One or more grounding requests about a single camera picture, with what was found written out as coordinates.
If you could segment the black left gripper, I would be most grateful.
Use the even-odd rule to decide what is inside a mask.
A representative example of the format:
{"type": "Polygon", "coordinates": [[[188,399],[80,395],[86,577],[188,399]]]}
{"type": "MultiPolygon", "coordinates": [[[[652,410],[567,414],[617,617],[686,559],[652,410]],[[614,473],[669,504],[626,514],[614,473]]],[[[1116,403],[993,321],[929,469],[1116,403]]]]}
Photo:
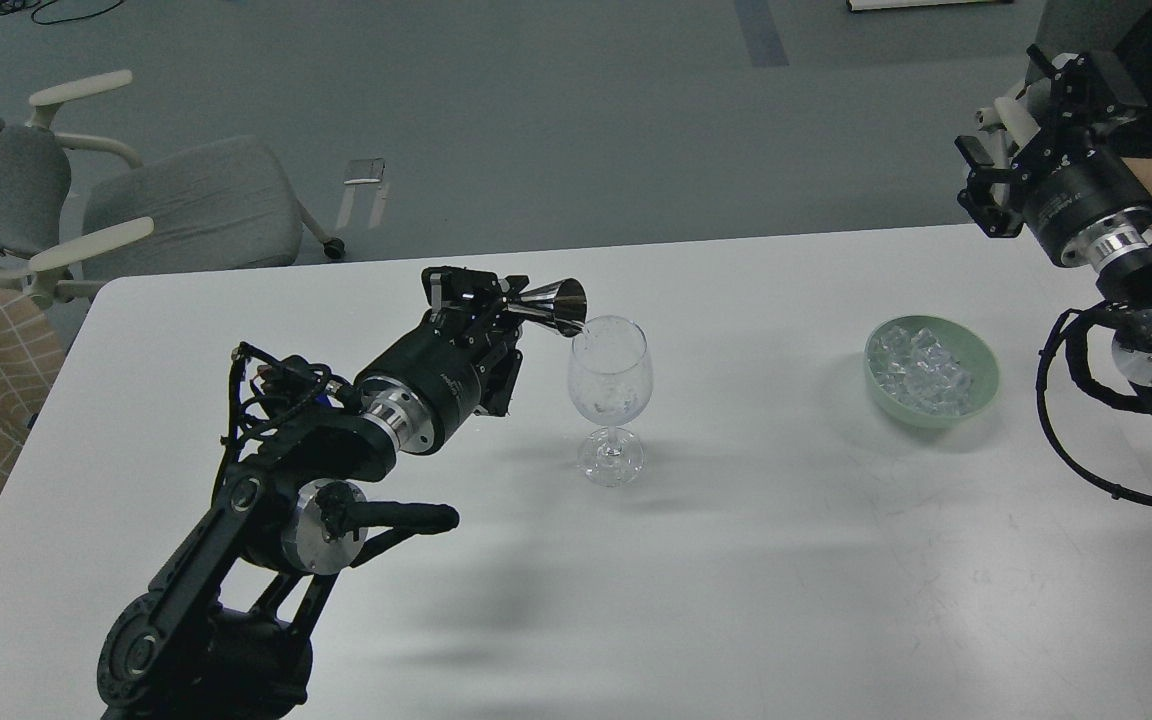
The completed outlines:
{"type": "Polygon", "coordinates": [[[508,309],[521,275],[462,266],[420,273],[429,310],[355,378],[362,409],[396,450],[430,455],[471,416],[507,416],[524,356],[522,318],[508,309]]]}

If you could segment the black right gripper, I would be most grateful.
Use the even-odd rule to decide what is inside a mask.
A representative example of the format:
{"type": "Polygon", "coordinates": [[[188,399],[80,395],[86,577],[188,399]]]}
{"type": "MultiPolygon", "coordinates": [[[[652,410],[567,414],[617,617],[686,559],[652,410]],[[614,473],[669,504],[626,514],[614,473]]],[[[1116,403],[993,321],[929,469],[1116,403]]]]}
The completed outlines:
{"type": "Polygon", "coordinates": [[[1152,225],[1152,195],[1108,149],[1117,129],[1146,114],[1146,96],[1111,51],[1051,56],[1033,44],[1026,56],[1036,78],[1025,109],[1036,131],[1002,164],[977,137],[957,136],[967,162],[958,205],[990,238],[1016,238],[1025,223],[1053,265],[1102,270],[1146,247],[1152,225]],[[1014,190],[1020,209],[996,200],[998,188],[1014,190]]]}

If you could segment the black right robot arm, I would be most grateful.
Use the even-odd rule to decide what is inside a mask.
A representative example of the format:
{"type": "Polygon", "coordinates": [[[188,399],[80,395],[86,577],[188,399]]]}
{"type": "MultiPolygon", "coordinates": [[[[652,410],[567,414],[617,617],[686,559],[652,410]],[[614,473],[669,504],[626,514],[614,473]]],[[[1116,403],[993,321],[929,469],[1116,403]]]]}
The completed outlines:
{"type": "Polygon", "coordinates": [[[967,164],[957,202],[991,238],[1029,229],[1053,265],[1096,273],[1102,300],[1066,310],[1039,353],[1039,424],[1079,477],[1152,507],[1152,495],[1079,465],[1056,435],[1046,401],[1049,367],[1064,353],[1084,395],[1152,419],[1152,195],[1108,142],[1147,103],[1111,53],[1052,59],[1030,45],[1026,55],[1034,77],[978,109],[978,131],[955,141],[967,164]]]}

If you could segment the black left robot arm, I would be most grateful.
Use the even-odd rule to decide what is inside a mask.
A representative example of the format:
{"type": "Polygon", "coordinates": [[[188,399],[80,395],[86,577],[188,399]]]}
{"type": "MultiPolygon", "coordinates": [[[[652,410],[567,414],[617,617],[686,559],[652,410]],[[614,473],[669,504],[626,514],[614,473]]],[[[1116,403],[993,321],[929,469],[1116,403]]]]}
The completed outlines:
{"type": "Polygon", "coordinates": [[[353,381],[242,343],[211,502],[97,665],[106,719],[279,719],[306,702],[311,634],[338,577],[460,524],[444,503],[371,500],[399,454],[503,416],[529,279],[430,266],[429,311],[353,381]]]}

